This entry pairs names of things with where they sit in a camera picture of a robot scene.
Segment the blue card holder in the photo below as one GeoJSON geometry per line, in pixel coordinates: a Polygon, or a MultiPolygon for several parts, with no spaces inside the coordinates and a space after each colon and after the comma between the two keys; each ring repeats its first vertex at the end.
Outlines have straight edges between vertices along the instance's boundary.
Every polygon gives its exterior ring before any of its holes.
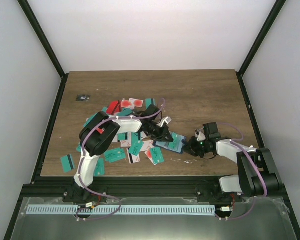
{"type": "Polygon", "coordinates": [[[166,149],[177,154],[182,154],[186,139],[186,136],[178,134],[174,138],[173,142],[155,141],[154,146],[166,149]]]}

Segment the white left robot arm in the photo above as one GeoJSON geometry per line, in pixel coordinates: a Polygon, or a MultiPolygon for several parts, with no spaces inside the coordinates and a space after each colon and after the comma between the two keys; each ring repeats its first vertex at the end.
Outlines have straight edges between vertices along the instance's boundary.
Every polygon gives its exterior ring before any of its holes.
{"type": "Polygon", "coordinates": [[[74,195],[79,201],[87,202],[92,196],[89,187],[94,181],[94,171],[98,160],[110,147],[118,134],[144,132],[146,136],[160,142],[172,142],[173,137],[167,116],[156,122],[163,108],[150,105],[145,111],[132,112],[127,116],[112,116],[100,111],[86,124],[79,134],[81,154],[74,182],[77,187],[74,195]]]}

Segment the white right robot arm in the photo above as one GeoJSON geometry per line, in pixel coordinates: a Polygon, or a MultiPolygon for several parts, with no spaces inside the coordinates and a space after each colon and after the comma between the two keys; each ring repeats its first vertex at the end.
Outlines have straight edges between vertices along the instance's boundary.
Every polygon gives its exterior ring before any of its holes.
{"type": "Polygon", "coordinates": [[[195,131],[190,140],[183,140],[182,150],[194,157],[204,158],[206,154],[227,158],[237,165],[237,175],[224,176],[212,188],[213,198],[226,200],[230,193],[245,197],[266,197],[284,187],[272,153],[267,148],[256,148],[239,143],[240,139],[223,137],[216,122],[206,123],[195,131]]]}

